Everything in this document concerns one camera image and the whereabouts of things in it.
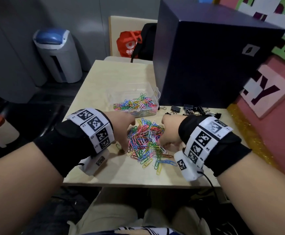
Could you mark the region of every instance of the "table surface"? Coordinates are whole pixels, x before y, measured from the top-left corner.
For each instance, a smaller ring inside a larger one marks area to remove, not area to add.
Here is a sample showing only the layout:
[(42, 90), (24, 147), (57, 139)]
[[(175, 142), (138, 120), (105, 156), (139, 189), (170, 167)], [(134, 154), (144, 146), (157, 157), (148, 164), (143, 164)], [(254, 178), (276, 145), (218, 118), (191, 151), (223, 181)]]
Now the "table surface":
[[(78, 91), (67, 115), (88, 107), (111, 111), (111, 106), (107, 100), (109, 88), (113, 88), (121, 83), (149, 82), (151, 86), (156, 86), (153, 65), (142, 63), (121, 63), (96, 60), (83, 85)], [(162, 116), (169, 111), (159, 110), (155, 116), (145, 117), (151, 121), (156, 120), (161, 123)], [(220, 120), (232, 127), (233, 132), (240, 136), (229, 112), (226, 109), (210, 109), (213, 113), (222, 113)], [(108, 147), (110, 158), (105, 165), (102, 165), (94, 176), (84, 174), (78, 167), (74, 167), (64, 179), (65, 185), (74, 186), (126, 186), (126, 187), (170, 187), (170, 188), (190, 188), (190, 187), (210, 187), (210, 183), (205, 177), (201, 177), (194, 182), (187, 182), (177, 166), (163, 164), (160, 175), (156, 175), (153, 166), (145, 169), (136, 160), (126, 154), (119, 155), (119, 150), (115, 144)], [(213, 176), (213, 172), (207, 167), (203, 167), (204, 173), (211, 180), (213, 186), (219, 187), (219, 183)]]

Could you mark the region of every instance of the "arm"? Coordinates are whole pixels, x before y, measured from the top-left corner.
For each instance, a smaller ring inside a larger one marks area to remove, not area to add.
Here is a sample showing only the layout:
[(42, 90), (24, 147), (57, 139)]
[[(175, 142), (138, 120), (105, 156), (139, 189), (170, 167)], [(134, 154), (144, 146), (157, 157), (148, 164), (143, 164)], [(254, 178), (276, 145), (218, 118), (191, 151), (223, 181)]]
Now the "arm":
[[(127, 129), (135, 125), (135, 118), (116, 111), (105, 112), (105, 117), (113, 125), (115, 140), (127, 150)], [(77, 149), (89, 153), (89, 136), (79, 126), (70, 120), (60, 126), (62, 134), (53, 130), (0, 159), (0, 235), (12, 234), (25, 224), (61, 186), (84, 159), (75, 153)]]
[(62, 182), (32, 142), (0, 158), (0, 234), (10, 234), (26, 223)]
[(285, 175), (250, 153), (218, 176), (254, 234), (285, 235)]
[[(186, 116), (165, 115), (162, 119), (165, 132), (158, 143), (183, 141), (186, 144), (203, 119), (196, 117), (196, 121), (187, 124), (185, 119)], [(218, 154), (213, 154), (213, 150), (204, 164), (217, 172), (215, 175), (224, 192), (252, 232), (256, 235), (284, 235), (285, 175), (249, 153), (250, 150), (240, 143), (229, 145)]]

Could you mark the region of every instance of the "clear plastic box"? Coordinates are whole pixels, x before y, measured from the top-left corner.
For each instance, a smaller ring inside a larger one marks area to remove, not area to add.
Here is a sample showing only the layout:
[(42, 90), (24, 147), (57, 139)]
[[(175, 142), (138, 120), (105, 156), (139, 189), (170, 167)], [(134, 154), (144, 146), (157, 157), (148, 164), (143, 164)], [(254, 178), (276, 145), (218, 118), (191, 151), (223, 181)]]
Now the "clear plastic box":
[(158, 100), (161, 96), (161, 93), (157, 87), (152, 88), (149, 82), (127, 83), (118, 85), (115, 88), (108, 89), (106, 91), (106, 94), (110, 104), (109, 108), (113, 110), (113, 104), (117, 104), (125, 100), (137, 99), (141, 96), (141, 93), (146, 94), (146, 97), (153, 99), (156, 106), (146, 107), (143, 109), (126, 109), (120, 111), (128, 112), (136, 118), (155, 115), (158, 111)]

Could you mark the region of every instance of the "red bag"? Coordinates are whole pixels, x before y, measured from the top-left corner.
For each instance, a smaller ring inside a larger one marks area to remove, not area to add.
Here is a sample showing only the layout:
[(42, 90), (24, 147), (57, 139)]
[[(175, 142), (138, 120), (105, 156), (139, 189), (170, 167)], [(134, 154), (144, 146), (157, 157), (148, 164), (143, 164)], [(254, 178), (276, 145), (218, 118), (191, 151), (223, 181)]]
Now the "red bag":
[(117, 39), (117, 49), (122, 57), (131, 58), (131, 55), (137, 43), (142, 43), (140, 35), (141, 31), (124, 31), (121, 32), (120, 37)]

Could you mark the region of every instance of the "trash bin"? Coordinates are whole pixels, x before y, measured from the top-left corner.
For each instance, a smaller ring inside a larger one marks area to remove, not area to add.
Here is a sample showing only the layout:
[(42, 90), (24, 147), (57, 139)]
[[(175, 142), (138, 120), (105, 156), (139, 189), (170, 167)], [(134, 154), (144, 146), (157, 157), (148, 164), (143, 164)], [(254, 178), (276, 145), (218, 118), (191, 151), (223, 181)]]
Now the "trash bin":
[(33, 40), (57, 82), (73, 83), (81, 79), (82, 68), (70, 31), (60, 28), (37, 30)]

